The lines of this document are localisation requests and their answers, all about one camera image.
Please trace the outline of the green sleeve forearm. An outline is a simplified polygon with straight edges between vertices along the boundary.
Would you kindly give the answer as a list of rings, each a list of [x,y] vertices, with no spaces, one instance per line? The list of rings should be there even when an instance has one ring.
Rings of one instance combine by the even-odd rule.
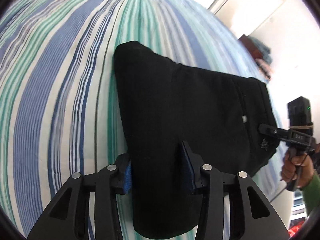
[[[303,195],[305,211],[307,216],[314,208],[319,207],[320,202],[320,179],[316,170],[313,171],[313,176],[308,185],[300,189]]]

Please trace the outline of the person's right hand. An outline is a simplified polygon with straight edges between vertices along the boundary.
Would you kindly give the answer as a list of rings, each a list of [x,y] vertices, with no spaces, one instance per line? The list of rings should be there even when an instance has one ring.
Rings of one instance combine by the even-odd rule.
[[[297,187],[302,189],[310,184],[316,171],[310,155],[303,153],[300,156],[293,156],[295,153],[295,148],[290,147],[287,149],[283,159],[281,178],[287,183],[292,180],[298,180]]]

